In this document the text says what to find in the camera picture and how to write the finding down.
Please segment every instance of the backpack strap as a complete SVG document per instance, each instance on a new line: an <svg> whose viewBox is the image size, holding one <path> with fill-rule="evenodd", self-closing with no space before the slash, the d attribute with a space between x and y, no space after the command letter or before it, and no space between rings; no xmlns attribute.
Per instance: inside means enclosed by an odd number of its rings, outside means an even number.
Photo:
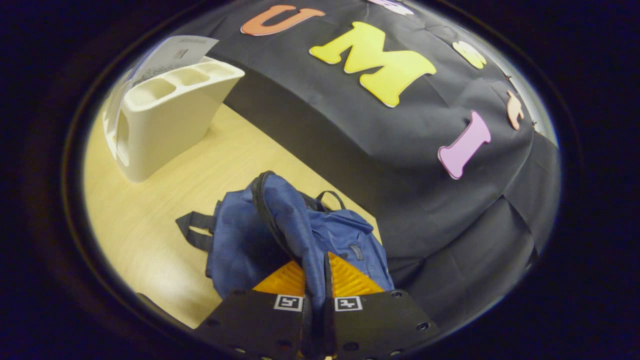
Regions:
<svg viewBox="0 0 640 360"><path fill-rule="evenodd" d="M206 252L211 252L213 250L213 236L200 234L196 231L191 230L189 226L209 230L211 233L213 233L213 228L216 225L215 216L204 215L192 211L187 215L175 219L175 223L178 224L180 232L182 233L184 238L187 239L187 242L192 246Z"/></svg>
<svg viewBox="0 0 640 360"><path fill-rule="evenodd" d="M317 197L316 200L318 201L322 201L322 196L324 196L324 193L330 193L331 195L333 195L336 199L338 199L338 202L340 203L340 207L345 210L346 208L344 207L344 203L342 202L342 199L340 199L340 197L338 196L338 194L336 194L335 192L331 191L331 190L325 190L323 192L321 192Z"/></svg>

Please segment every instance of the light wood surface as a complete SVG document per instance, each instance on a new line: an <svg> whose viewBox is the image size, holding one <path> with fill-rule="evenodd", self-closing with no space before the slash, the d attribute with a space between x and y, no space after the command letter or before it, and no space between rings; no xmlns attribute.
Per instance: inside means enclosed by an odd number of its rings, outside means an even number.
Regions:
<svg viewBox="0 0 640 360"><path fill-rule="evenodd" d="M266 170L311 196L336 191L380 240L370 214L224 104L201 142L138 184L118 169L102 119L96 120L84 161L88 216L106 259L132 291L195 328L221 299L204 275L207 254L187 243L175 219L190 211L212 214L227 192L242 190ZM332 197L323 200L338 208Z"/></svg>

